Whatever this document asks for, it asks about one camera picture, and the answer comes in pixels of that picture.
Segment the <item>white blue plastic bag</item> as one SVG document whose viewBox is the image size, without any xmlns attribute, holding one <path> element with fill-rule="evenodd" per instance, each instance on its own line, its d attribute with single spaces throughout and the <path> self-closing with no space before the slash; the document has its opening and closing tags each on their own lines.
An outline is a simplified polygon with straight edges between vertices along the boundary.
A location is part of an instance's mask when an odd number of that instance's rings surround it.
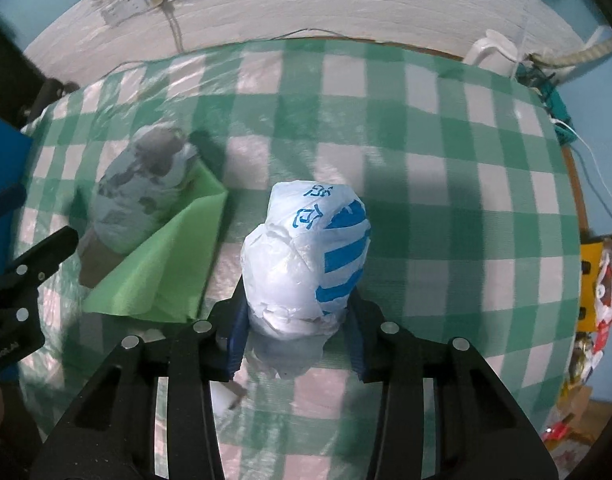
<svg viewBox="0 0 612 480">
<path fill-rule="evenodd" d="M 362 278 L 371 231 L 349 185 L 275 184 L 266 219 L 245 237 L 241 252 L 254 330 L 281 341 L 334 335 Z"/>
</svg>

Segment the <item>neon green foam sheet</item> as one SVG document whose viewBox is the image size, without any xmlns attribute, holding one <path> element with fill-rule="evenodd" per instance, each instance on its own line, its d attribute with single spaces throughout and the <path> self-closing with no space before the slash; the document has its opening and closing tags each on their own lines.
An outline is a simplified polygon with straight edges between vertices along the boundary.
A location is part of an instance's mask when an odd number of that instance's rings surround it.
<svg viewBox="0 0 612 480">
<path fill-rule="evenodd" d="M 228 192 L 197 162 L 172 217 L 139 247 L 118 255 L 88 229 L 78 246 L 82 310 L 153 323 L 195 318 L 217 246 Z"/>
</svg>

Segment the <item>blue cardboard box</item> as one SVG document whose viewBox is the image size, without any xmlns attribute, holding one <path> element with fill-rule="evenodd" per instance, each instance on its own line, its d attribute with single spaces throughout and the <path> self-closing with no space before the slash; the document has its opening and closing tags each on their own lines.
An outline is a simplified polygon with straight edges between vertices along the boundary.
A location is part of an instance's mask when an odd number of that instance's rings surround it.
<svg viewBox="0 0 612 480">
<path fill-rule="evenodd" d="M 24 205 L 24 176 L 33 141 L 0 118 L 0 275 L 12 252 L 15 211 Z"/>
</svg>

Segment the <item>camouflage wrapped bundle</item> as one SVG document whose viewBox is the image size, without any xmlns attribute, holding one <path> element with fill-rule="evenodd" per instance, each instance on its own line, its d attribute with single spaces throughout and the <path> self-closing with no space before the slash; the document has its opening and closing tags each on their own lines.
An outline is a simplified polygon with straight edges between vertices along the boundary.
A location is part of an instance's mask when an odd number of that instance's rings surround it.
<svg viewBox="0 0 612 480">
<path fill-rule="evenodd" d="M 197 149 L 173 122 L 138 129 L 92 196 L 89 226 L 77 249 L 80 285 L 96 287 L 164 226 L 191 185 L 198 160 Z"/>
</svg>

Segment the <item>green checkered plastic tablecloth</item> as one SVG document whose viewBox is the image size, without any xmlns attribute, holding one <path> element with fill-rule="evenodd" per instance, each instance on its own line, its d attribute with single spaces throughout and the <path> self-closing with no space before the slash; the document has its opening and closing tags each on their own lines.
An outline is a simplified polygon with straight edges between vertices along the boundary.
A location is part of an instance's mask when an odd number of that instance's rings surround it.
<svg viewBox="0 0 612 480">
<path fill-rule="evenodd" d="M 567 372 L 579 295 L 578 220 L 560 145 L 534 92 L 447 58 L 336 40 L 252 42 L 108 75 L 48 107 L 16 252 L 86 228 L 106 167 L 142 126 L 172 119 L 228 188 L 202 316 L 230 297 L 241 244 L 272 185 L 353 187 L 372 225 L 361 294 L 417 337 L 473 342 L 539 430 Z M 115 344 L 146 326 L 82 312 L 79 261 L 41 287 L 46 343 L 21 362 L 48 434 Z M 228 479 L 362 479 L 379 385 L 342 337 L 303 376 L 246 362 L 218 419 Z"/>
</svg>

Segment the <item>yellow sign board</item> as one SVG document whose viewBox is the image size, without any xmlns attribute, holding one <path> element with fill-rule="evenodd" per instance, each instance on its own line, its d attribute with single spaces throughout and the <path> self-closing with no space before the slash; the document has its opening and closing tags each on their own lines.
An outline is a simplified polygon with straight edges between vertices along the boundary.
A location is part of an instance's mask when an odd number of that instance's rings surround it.
<svg viewBox="0 0 612 480">
<path fill-rule="evenodd" d="M 600 275 L 604 240 L 594 238 L 581 245 L 581 288 L 577 330 L 581 333 L 596 331 L 596 281 Z"/>
</svg>

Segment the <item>white plastic bag pile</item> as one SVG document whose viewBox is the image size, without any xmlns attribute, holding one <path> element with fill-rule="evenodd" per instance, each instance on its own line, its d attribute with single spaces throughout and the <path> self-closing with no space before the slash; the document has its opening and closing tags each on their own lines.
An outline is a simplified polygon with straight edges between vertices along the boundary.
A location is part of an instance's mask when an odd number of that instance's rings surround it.
<svg viewBox="0 0 612 480">
<path fill-rule="evenodd" d="M 594 285 L 596 325 L 612 325 L 612 243 L 602 250 L 598 278 Z"/>
</svg>

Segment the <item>teal plastic basket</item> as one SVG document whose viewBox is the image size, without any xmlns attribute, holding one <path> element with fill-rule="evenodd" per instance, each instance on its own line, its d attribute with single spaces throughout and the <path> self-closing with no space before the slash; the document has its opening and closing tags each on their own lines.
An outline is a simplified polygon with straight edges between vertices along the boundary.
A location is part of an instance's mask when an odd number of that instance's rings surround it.
<svg viewBox="0 0 612 480">
<path fill-rule="evenodd" d="M 554 75 L 548 75 L 532 63 L 522 63 L 517 67 L 515 78 L 520 84 L 538 93 L 539 99 L 554 126 L 560 146 L 566 146 L 574 142 L 577 139 L 576 134 L 572 131 L 574 125 L 568 109 L 560 97 L 560 93 L 558 93 Z"/>
</svg>

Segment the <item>white electric kettle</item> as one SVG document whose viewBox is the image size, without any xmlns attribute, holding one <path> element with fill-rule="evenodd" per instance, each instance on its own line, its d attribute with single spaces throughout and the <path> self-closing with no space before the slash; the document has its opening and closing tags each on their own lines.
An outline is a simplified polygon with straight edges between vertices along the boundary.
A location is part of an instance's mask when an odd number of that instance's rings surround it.
<svg viewBox="0 0 612 480">
<path fill-rule="evenodd" d="M 518 61 L 518 49 L 513 41 L 493 29 L 472 44 L 462 62 L 504 77 L 511 77 Z"/>
</svg>

